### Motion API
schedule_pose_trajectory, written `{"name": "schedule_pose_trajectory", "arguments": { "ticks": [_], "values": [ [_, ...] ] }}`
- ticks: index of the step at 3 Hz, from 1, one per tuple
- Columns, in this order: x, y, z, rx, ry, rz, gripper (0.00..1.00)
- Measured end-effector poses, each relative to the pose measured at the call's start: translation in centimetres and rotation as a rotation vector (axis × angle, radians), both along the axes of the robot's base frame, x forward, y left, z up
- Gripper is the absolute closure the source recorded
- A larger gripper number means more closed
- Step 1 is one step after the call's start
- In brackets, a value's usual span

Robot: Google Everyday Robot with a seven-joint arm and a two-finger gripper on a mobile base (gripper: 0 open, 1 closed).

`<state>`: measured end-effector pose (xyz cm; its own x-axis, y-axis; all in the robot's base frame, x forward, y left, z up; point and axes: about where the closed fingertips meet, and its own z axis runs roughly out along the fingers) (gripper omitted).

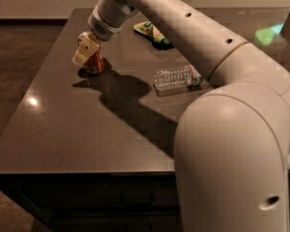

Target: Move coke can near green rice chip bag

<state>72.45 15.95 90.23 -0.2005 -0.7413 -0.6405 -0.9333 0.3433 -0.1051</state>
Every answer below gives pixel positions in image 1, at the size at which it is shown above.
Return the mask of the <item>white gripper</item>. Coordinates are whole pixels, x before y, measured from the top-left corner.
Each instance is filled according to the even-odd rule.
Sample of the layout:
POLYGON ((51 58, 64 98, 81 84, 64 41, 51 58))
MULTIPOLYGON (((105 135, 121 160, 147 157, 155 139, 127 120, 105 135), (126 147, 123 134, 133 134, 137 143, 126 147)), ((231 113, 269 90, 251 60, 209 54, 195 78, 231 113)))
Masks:
POLYGON ((99 49, 100 44, 97 38, 100 41, 107 42, 121 31, 121 27, 113 27, 104 22, 97 8, 95 8, 89 16, 88 26, 93 35, 83 35, 78 42, 78 48, 72 58, 73 63, 77 66, 84 65, 99 49))

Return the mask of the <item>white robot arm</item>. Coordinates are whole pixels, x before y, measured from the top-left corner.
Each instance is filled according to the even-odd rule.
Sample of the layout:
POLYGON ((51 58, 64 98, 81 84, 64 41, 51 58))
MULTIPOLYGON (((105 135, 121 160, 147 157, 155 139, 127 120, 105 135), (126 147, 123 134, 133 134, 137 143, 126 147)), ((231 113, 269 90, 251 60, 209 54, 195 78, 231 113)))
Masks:
POLYGON ((290 72, 181 0, 100 0, 88 25, 108 41, 136 12, 213 87, 175 133, 184 232, 290 232, 290 72))

